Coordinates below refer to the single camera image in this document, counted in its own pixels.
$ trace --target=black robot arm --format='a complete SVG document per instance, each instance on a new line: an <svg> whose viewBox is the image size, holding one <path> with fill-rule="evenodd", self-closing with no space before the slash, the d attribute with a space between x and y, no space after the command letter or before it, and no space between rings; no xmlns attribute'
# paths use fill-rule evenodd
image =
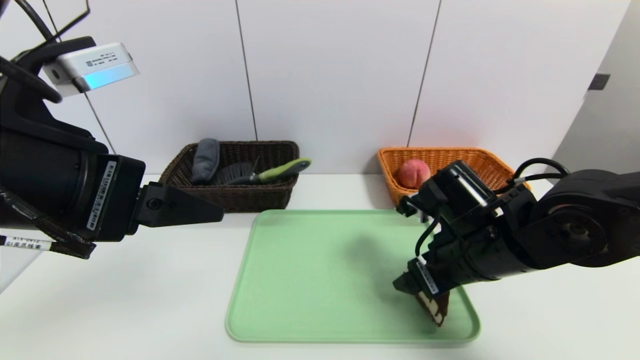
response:
<svg viewBox="0 0 640 360"><path fill-rule="evenodd" d="M472 282L565 263L607 266L640 255L640 172L583 170L559 177L536 201L518 181L497 194L460 160L441 169L397 208L406 216L417 210L435 216L441 231L427 252L417 247L394 287L436 299Z"/></svg>
<svg viewBox="0 0 640 360"><path fill-rule="evenodd" d="M93 242L120 241L138 225L220 221L223 208L167 184L141 189L144 162L109 154L49 113L43 98L57 92L38 78L43 64L93 46L90 37L54 42L2 64L0 227L39 229L57 241L51 250L86 259Z"/></svg>

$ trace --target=gray cloth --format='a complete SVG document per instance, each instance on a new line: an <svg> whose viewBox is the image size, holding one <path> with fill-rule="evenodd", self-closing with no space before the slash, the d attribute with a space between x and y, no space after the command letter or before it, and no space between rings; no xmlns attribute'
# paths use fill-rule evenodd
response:
<svg viewBox="0 0 640 360"><path fill-rule="evenodd" d="M220 163L220 143L216 139L202 139L193 157L191 183L208 185Z"/></svg>

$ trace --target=blue light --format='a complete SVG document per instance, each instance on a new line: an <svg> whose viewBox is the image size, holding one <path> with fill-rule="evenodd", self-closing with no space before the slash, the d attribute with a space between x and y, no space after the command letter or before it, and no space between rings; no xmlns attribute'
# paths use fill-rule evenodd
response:
<svg viewBox="0 0 640 360"><path fill-rule="evenodd" d="M131 76L138 74L138 70L133 63L124 63L118 66L110 67L108 69L100 70L87 74L81 78L77 78L77 84L82 88L79 89L82 92L87 92L99 88L104 85L109 85Z"/></svg>

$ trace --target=wicker basket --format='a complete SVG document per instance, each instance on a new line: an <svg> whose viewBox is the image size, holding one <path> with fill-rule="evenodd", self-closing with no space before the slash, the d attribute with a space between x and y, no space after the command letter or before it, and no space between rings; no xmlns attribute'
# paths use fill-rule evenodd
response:
<svg viewBox="0 0 640 360"><path fill-rule="evenodd" d="M402 164L411 159L423 160L432 173L461 159L493 190L503 187L513 177L513 170L496 155L475 147L386 147L378 151L378 160L395 205L403 196L416 192L416 189L405 188L396 181Z"/></svg>
<svg viewBox="0 0 640 360"><path fill-rule="evenodd" d="M185 146L171 161L160 182L196 195L225 208L227 213L258 213L267 209L284 209L289 203L298 176L262 185L194 186L191 168L197 143ZM289 141L220 142L218 170L244 161L256 164L255 171L263 172L299 158L298 145Z"/></svg>

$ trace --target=white wall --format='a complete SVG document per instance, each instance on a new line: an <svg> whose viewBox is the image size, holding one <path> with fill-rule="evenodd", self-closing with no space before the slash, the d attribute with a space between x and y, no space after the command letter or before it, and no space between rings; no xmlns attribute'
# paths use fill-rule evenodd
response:
<svg viewBox="0 0 640 360"><path fill-rule="evenodd" d="M84 6L48 3L58 27ZM551 156L628 3L442 0L410 145L484 147L512 167ZM88 95L114 150L148 173L187 143L256 132L296 140L315 160L309 172L377 171L378 148L409 140L438 9L436 0L238 0L254 127L234 0L91 5L66 38L130 50L141 75ZM93 126L86 101L74 100L63 120Z"/></svg>
<svg viewBox="0 0 640 360"><path fill-rule="evenodd" d="M48 0L61 28L84 1ZM88 93L114 150L159 174L183 146L255 140L233 0L91 0L65 38L123 42L140 75Z"/></svg>
<svg viewBox="0 0 640 360"><path fill-rule="evenodd" d="M640 1L632 1L590 91L554 159L570 170L640 171Z"/></svg>
<svg viewBox="0 0 640 360"><path fill-rule="evenodd" d="M49 29L54 32L43 2L30 1L30 3L34 10L40 14ZM31 23L29 17L14 1L10 1L2 19L0 19L0 55L5 59L11 60L22 51L38 45L43 40L42 35ZM40 73L40 77L49 86L52 86L44 72ZM55 119L88 130L96 141L109 147L106 137L83 95L66 97L59 104L49 101L44 103Z"/></svg>
<svg viewBox="0 0 640 360"><path fill-rule="evenodd" d="M628 4L443 0L410 145L551 157Z"/></svg>
<svg viewBox="0 0 640 360"><path fill-rule="evenodd" d="M438 0L239 0L259 140L290 139L308 172L379 172L405 146Z"/></svg>

